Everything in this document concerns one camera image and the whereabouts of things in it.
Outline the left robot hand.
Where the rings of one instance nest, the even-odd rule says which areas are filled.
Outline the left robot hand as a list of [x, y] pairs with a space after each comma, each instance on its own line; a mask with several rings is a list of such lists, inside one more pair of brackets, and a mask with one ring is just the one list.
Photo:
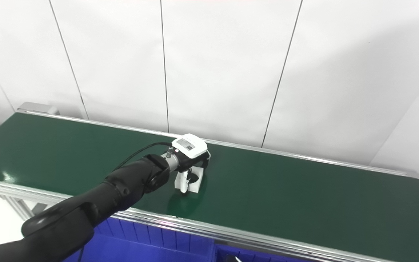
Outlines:
[[176, 171], [174, 187], [181, 194], [199, 193], [211, 159], [206, 142], [191, 133], [174, 139], [164, 155], [170, 171]]

